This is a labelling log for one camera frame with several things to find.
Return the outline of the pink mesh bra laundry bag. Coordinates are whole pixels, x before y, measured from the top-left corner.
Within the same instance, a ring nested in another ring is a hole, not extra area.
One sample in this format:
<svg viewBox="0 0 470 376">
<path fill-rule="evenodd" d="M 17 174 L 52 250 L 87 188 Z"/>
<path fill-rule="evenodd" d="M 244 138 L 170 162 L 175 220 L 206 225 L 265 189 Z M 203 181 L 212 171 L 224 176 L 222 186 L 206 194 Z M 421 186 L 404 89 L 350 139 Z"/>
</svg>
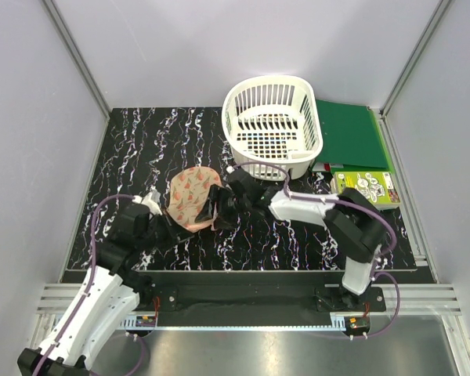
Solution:
<svg viewBox="0 0 470 376">
<path fill-rule="evenodd" d="M 167 213 L 191 233 L 211 226 L 213 219 L 200 222 L 195 222 L 195 219 L 204 207 L 212 185 L 222 185 L 221 178 L 214 169 L 196 166 L 182 170 L 170 181 Z"/>
</svg>

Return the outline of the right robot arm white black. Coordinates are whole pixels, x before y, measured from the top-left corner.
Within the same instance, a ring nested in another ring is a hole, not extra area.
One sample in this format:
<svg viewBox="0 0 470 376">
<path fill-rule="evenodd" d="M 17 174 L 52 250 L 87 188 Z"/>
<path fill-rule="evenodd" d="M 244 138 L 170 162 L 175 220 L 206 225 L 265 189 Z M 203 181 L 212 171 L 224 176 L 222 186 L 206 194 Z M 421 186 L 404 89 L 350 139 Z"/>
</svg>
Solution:
<svg viewBox="0 0 470 376">
<path fill-rule="evenodd" d="M 244 212 L 279 221 L 323 226 L 345 257 L 345 272 L 337 288 L 321 287 L 318 302 L 329 310 L 358 310 L 368 300 L 374 264 L 386 236 L 396 243 L 392 227 L 358 190 L 339 194 L 291 192 L 288 187 L 264 185 L 242 168 L 230 169 L 225 184 L 208 185 L 207 196 L 194 212 L 195 223 L 213 221 L 230 228 Z"/>
</svg>

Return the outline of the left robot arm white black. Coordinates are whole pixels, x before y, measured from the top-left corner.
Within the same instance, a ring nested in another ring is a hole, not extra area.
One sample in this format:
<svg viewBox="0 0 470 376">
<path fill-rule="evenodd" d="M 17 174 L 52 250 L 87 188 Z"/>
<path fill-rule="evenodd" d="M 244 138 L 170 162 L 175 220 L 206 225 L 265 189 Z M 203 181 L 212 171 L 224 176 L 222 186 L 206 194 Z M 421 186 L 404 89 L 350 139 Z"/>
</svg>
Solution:
<svg viewBox="0 0 470 376">
<path fill-rule="evenodd" d="M 123 319 L 154 300 L 152 278 L 133 269 L 141 253 L 171 248 L 192 236 L 167 212 L 153 213 L 148 204 L 128 204 L 96 245 L 96 260 L 58 324 L 37 348 L 25 348 L 19 355 L 20 373 L 89 375 Z"/>
</svg>

